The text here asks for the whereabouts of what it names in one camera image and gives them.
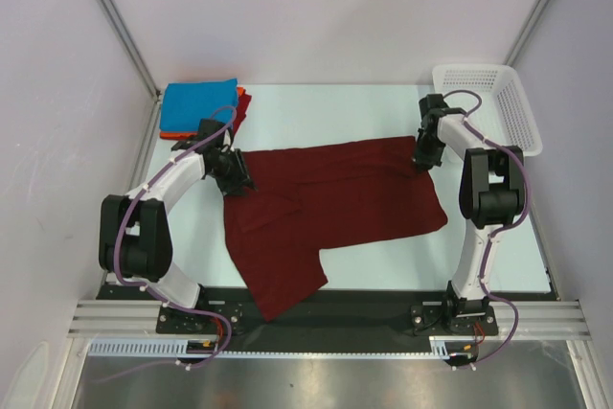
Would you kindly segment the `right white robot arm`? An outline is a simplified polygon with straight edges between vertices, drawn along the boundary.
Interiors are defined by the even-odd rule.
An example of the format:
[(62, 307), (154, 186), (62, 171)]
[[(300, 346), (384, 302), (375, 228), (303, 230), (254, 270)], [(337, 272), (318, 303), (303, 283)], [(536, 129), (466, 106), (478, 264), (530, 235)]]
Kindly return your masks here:
[(466, 111), (451, 107), (443, 94), (428, 94), (419, 102), (420, 128), (413, 162), (419, 171), (442, 164), (449, 148), (463, 160), (459, 208), (465, 219), (465, 237), (459, 264), (441, 307), (440, 325), (453, 333), (464, 333), (476, 320), (488, 317), (491, 263), (502, 234), (526, 219), (530, 187), (523, 151), (501, 146), (479, 132), (469, 117), (482, 105), (471, 90), (453, 90), (448, 96), (464, 93), (477, 100)]

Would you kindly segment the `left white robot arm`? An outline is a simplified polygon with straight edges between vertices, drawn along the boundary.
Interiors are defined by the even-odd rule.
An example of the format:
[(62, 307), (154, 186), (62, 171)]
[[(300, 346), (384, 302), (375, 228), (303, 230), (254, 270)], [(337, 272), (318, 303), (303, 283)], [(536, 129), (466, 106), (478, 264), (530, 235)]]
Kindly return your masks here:
[(211, 177), (224, 196), (255, 188), (242, 152), (234, 148), (233, 120), (203, 119), (194, 135), (177, 141), (149, 181), (101, 205), (99, 264), (120, 284), (137, 287), (178, 308), (177, 321), (201, 332), (211, 321), (201, 285), (173, 262), (169, 213), (196, 183)]

